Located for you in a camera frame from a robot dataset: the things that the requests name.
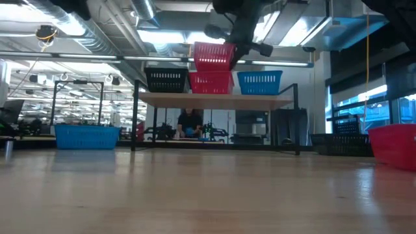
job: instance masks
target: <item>red plastic basket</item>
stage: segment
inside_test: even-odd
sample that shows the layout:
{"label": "red plastic basket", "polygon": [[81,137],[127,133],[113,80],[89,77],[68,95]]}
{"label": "red plastic basket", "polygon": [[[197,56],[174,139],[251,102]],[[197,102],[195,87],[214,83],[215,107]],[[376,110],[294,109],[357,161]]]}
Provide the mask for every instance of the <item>red plastic basket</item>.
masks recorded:
{"label": "red plastic basket", "polygon": [[416,171],[416,124],[394,124],[369,130],[374,156],[381,163]]}
{"label": "red plastic basket", "polygon": [[190,85],[194,94],[231,94],[233,74],[229,71],[191,72]]}
{"label": "red plastic basket", "polygon": [[195,43],[194,61],[199,72],[229,71],[235,44]]}

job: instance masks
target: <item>glass window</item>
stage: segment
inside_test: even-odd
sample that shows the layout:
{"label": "glass window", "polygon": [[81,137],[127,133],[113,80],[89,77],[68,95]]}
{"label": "glass window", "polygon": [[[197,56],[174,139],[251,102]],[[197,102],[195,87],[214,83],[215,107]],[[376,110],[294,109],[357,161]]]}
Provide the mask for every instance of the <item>glass window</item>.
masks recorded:
{"label": "glass window", "polygon": [[407,97],[401,97],[399,100],[400,123],[416,124],[416,94]]}
{"label": "glass window", "polygon": [[[364,106],[355,107],[346,110],[340,110],[339,115],[362,114],[364,115]],[[367,105],[367,117],[360,118],[361,133],[368,134],[368,130],[390,124],[389,102],[383,101],[371,105]]]}
{"label": "glass window", "polygon": [[365,101],[365,97],[368,96],[368,99],[372,99],[372,98],[378,98],[378,97],[382,97],[385,96],[387,93],[387,85],[382,85],[379,86],[377,88],[373,88],[372,90],[367,91],[367,93],[362,93],[362,94],[358,94],[355,97],[351,97],[347,100],[344,101],[340,101],[338,103],[338,107],[342,107],[344,105],[348,105],[348,104],[353,104],[353,103],[357,103],[360,101]]}

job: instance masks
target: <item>blue plastic basket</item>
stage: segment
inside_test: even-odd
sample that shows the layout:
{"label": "blue plastic basket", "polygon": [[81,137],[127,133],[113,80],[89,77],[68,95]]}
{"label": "blue plastic basket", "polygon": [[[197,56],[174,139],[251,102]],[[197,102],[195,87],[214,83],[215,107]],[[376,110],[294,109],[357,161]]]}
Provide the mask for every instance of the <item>blue plastic basket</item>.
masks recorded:
{"label": "blue plastic basket", "polygon": [[238,72],[241,94],[277,95],[283,71],[242,71]]}
{"label": "blue plastic basket", "polygon": [[56,125],[55,135],[60,150],[113,150],[120,128],[100,126]]}

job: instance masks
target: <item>black crate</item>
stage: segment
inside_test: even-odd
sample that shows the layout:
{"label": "black crate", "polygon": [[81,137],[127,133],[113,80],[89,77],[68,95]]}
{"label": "black crate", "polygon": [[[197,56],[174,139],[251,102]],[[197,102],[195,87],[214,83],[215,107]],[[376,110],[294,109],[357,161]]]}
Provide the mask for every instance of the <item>black crate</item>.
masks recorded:
{"label": "black crate", "polygon": [[373,157],[368,135],[314,134],[311,135],[314,150],[321,155]]}
{"label": "black crate", "polygon": [[186,68],[144,68],[150,92],[187,93],[190,90]]}

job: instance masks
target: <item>man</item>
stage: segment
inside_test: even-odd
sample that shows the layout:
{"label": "man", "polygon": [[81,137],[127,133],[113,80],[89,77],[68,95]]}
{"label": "man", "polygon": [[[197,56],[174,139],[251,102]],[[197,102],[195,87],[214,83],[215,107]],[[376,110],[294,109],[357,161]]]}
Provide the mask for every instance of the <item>man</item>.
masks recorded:
{"label": "man", "polygon": [[194,109],[185,109],[177,121],[177,131],[181,138],[202,137],[202,118]]}

